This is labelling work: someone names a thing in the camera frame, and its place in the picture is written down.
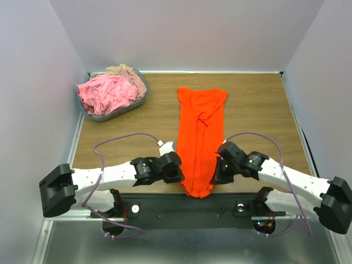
red garment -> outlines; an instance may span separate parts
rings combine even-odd
[[[180,127],[177,153],[185,179],[180,183],[188,195],[204,198],[216,166],[216,151],[224,140],[224,103],[227,92],[212,89],[178,89]]]

white wall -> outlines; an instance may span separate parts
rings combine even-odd
[[[39,181],[67,160],[86,71],[47,0],[0,6],[0,263],[31,263],[43,216]]]
[[[339,176],[350,186],[351,14],[351,0],[326,0],[283,75],[320,176]]]
[[[51,0],[85,68],[283,71],[323,0]]]

pile of clothes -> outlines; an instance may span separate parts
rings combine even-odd
[[[79,84],[77,94],[93,117],[103,116],[118,108],[129,106],[147,93],[147,88],[133,68],[121,64],[106,68],[85,84]]]

wooden table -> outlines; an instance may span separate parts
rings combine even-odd
[[[177,88],[193,90],[219,88],[228,91],[225,103],[225,138],[239,132],[254,131],[275,139],[283,149],[285,165],[310,174],[303,147],[279,74],[146,74],[151,93],[146,102],[119,117],[95,123],[88,119],[83,127],[75,155],[74,168],[97,168],[100,161],[92,148],[99,142],[135,132],[156,135],[162,141],[176,140],[180,106]],[[259,151],[278,160],[270,141],[253,135],[233,139],[244,151]],[[158,156],[155,142],[147,136],[134,136],[99,148],[106,166],[136,157]],[[235,182],[215,186],[213,192],[257,192],[272,186],[254,179],[235,176]],[[119,188],[123,193],[183,193],[178,184],[158,181],[148,186]]]

gray laundry basket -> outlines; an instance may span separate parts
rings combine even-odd
[[[145,87],[147,88],[147,93],[145,94],[145,96],[138,100],[138,101],[135,101],[133,103],[131,103],[129,106],[127,107],[122,107],[122,108],[118,108],[116,109],[114,112],[111,112],[111,113],[108,113],[106,115],[102,115],[101,117],[92,117],[90,114],[87,113],[86,109],[84,109],[83,107],[83,104],[81,102],[81,98],[79,97],[79,95],[76,93],[76,100],[77,100],[77,104],[78,104],[78,107],[79,109],[81,110],[82,114],[86,117],[86,118],[89,118],[95,122],[103,122],[105,120],[108,120],[110,118],[113,118],[113,117],[117,117],[119,116],[120,114],[123,114],[123,113],[126,113],[130,110],[132,110],[133,108],[136,108],[137,106],[140,106],[142,105],[145,100],[147,99],[147,96],[149,95],[150,93],[150,88],[149,88],[149,84],[148,82],[146,81],[146,79],[144,78],[144,76],[136,69],[133,69],[135,73],[137,73],[137,75],[141,78],[141,80],[143,81],[143,83],[145,84]]]

